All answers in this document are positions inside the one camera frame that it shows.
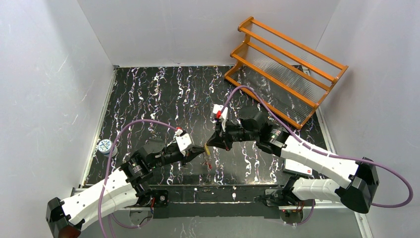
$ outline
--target white wall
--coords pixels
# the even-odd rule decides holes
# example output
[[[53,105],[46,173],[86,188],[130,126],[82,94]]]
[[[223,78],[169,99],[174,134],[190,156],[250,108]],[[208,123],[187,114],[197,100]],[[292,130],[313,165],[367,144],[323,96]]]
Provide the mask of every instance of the white wall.
[[[316,48],[339,0],[78,0],[112,64],[234,64],[249,16]]]
[[[47,202],[81,181],[112,70],[76,0],[0,2],[1,237],[51,237]]]
[[[420,219],[420,2],[342,0],[317,48],[349,65],[321,105],[337,152],[366,156],[403,174],[414,188],[406,207],[372,207],[375,237],[418,237]],[[379,170],[376,203],[407,198]]]

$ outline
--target metal frame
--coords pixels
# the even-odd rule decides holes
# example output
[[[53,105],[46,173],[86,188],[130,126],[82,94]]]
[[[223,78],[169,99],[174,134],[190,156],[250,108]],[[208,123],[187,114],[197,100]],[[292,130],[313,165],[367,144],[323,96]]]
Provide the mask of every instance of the metal frame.
[[[256,25],[264,30],[266,30],[267,32],[274,34],[275,36],[285,40],[286,42],[312,54],[313,56],[329,63],[330,65],[340,69],[341,71],[336,75],[336,76],[332,76],[329,75],[328,73],[322,71],[321,69],[315,67],[314,65],[306,62],[305,60],[289,53],[288,51],[280,48],[279,46],[273,44],[272,42],[264,39],[262,36],[250,31],[247,29],[248,26],[250,25]],[[330,58],[328,58],[327,56],[316,52],[315,50],[293,40],[292,38],[276,31],[275,29],[255,20],[253,17],[249,17],[248,19],[246,19],[245,21],[243,21],[239,27],[238,27],[238,31],[245,33],[245,39],[244,41],[236,48],[232,51],[232,53],[230,54],[230,56],[234,59],[237,60],[237,63],[235,64],[235,66],[233,68],[231,68],[225,75],[225,79],[228,80],[229,82],[231,82],[232,84],[234,84],[235,86],[239,86],[240,84],[231,77],[231,75],[236,72],[241,66],[245,65],[247,67],[249,67],[250,69],[252,69],[253,71],[261,74],[262,76],[264,76],[265,78],[269,79],[270,81],[272,81],[273,83],[275,83],[276,85],[278,85],[279,87],[283,88],[284,90],[290,92],[292,95],[294,95],[296,98],[298,98],[299,100],[301,100],[302,102],[304,102],[305,104],[307,104],[309,107],[312,108],[312,111],[306,116],[306,118],[303,120],[303,122],[298,123],[296,122],[294,119],[288,117],[286,114],[282,113],[280,110],[276,109],[275,107],[271,106],[270,104],[268,104],[268,107],[277,115],[281,116],[283,119],[285,119],[288,123],[292,124],[294,127],[296,127],[297,129],[301,129],[302,126],[309,120],[309,118],[311,118],[311,116],[315,113],[316,109],[319,107],[319,105],[323,102],[323,100],[326,98],[326,96],[329,94],[329,92],[332,90],[332,88],[335,86],[335,84],[338,82],[338,80],[340,79],[340,77],[344,74],[344,72],[347,70],[348,66],[346,65],[342,65]],[[320,76],[322,76],[323,78],[327,79],[328,81],[331,82],[330,85],[325,85],[322,82],[316,80],[315,78],[311,77],[310,75],[304,75],[303,73],[299,72],[298,70],[294,69],[290,64],[286,63],[285,61],[281,60],[279,57],[276,57],[275,55],[267,52],[266,50],[262,49],[261,47],[257,46],[256,44],[250,42],[250,39],[256,39],[259,42],[271,47],[272,49],[276,50],[277,52],[281,53],[282,55],[287,56],[288,58],[290,58],[291,60],[301,64],[302,66],[307,67],[309,70],[319,74]],[[288,68],[290,71],[298,74],[299,76],[303,77],[304,79],[306,79],[307,81],[311,82],[312,84],[314,84],[315,86],[318,86],[320,88],[322,88],[323,90],[325,90],[324,95],[317,101],[317,102],[313,102],[310,99],[308,99],[307,97],[305,97],[304,95],[298,93],[296,90],[294,90],[293,88],[287,86],[286,84],[284,84],[282,82],[282,80],[279,80],[278,78],[273,77],[272,75],[268,74],[267,72],[263,71],[262,69],[258,68],[257,66],[253,65],[251,62],[249,62],[247,60],[247,52],[248,52],[248,48],[251,47],[255,50],[257,50],[258,52],[264,54],[265,56],[267,56],[268,58],[276,61],[277,63],[279,63],[280,65]],[[250,95],[251,97],[253,97],[254,99],[256,99],[253,94],[247,90],[247,89],[242,89],[245,93],[247,93],[248,95]]]
[[[93,158],[94,158],[95,153],[96,153],[96,145],[98,144],[99,134],[101,133],[102,124],[104,123],[104,120],[105,120],[105,113],[106,113],[106,110],[108,108],[109,100],[111,98],[111,92],[112,92],[112,89],[114,88],[116,75],[117,75],[117,69],[116,69],[116,67],[114,67],[114,72],[113,72],[113,75],[112,75],[112,78],[111,78],[111,84],[109,85],[108,93],[107,93],[106,98],[105,98],[105,103],[104,103],[104,106],[102,107],[101,117],[99,118],[99,122],[98,122],[98,126],[96,128],[94,140],[92,141],[91,152],[89,153],[89,158],[87,159],[88,162],[86,164],[85,171],[83,172],[82,179],[79,183],[80,187],[83,187],[86,184],[86,179],[89,175],[89,170],[91,169],[92,161],[93,161]]]
[[[335,153],[334,145],[332,143],[331,136],[329,134],[328,127],[325,123],[325,118],[321,108],[317,109],[316,116],[318,117],[319,126],[321,127],[322,135],[324,137],[327,150],[331,151],[332,153]],[[373,238],[372,231],[370,230],[370,226],[366,218],[366,214],[355,212],[355,216],[359,225],[360,233],[362,234],[362,238]]]

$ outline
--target black marble surface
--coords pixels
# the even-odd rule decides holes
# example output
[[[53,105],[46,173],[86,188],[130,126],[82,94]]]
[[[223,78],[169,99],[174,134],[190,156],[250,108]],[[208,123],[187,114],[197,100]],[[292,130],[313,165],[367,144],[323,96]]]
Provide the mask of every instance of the black marble surface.
[[[156,119],[187,130],[195,144],[204,145],[214,132],[214,122],[210,118],[213,104],[223,104],[234,89],[223,78],[229,69],[229,66],[119,68],[99,140],[114,140],[133,120]],[[228,118],[236,123],[238,110],[245,106],[262,108],[240,91],[229,103]],[[316,115],[296,133],[325,148]],[[161,137],[167,143],[173,141],[173,132],[168,128],[155,124],[134,125],[121,136],[112,169],[118,168],[152,136]],[[149,183],[284,184],[289,178],[282,173],[283,159],[262,152],[254,142],[234,143],[229,152],[210,150],[212,169],[203,165],[204,158],[200,155],[185,167],[175,163],[154,169],[154,177]],[[106,157],[96,152],[86,184],[102,180],[105,169]]]

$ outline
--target orange rack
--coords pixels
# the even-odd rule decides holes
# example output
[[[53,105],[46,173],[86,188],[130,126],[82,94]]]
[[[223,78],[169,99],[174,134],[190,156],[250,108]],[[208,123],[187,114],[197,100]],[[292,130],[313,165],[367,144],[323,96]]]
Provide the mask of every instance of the orange rack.
[[[225,79],[235,86],[253,87],[274,113],[297,129],[302,128],[348,66],[253,17],[242,22],[238,31],[245,33],[245,39],[230,54],[237,62]],[[292,66],[296,64],[313,72],[312,76]],[[257,100],[249,90],[243,91]]]

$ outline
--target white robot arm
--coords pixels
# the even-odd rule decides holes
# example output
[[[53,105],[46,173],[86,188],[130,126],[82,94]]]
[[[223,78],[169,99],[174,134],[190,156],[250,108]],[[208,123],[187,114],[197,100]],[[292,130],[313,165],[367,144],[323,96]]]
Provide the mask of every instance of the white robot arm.
[[[221,108],[222,106],[215,105],[213,112],[220,112]],[[282,206],[319,199],[341,202],[359,213],[369,211],[379,185],[375,166],[331,158],[329,156],[333,154],[330,152],[304,140],[297,141],[287,130],[267,121],[268,114],[256,108],[242,108],[239,111],[241,122],[239,124],[227,120],[225,115],[226,113],[216,114],[215,132],[208,140],[208,146],[229,151],[233,142],[255,141],[256,145],[266,153],[299,162],[328,177],[328,179],[292,177],[285,186],[270,189],[268,195],[260,196],[265,205]]]
[[[178,161],[185,165],[205,152],[204,147],[194,145],[184,131],[175,139],[176,142],[168,146],[160,138],[149,139],[129,161],[109,175],[102,199],[102,217],[127,206],[149,206],[150,200],[156,197],[156,207],[167,205],[167,191],[152,190],[147,183],[153,176],[152,168]],[[56,197],[48,202],[46,219],[54,238],[76,238],[98,220],[99,194],[103,186],[104,180],[75,196],[63,200]]]

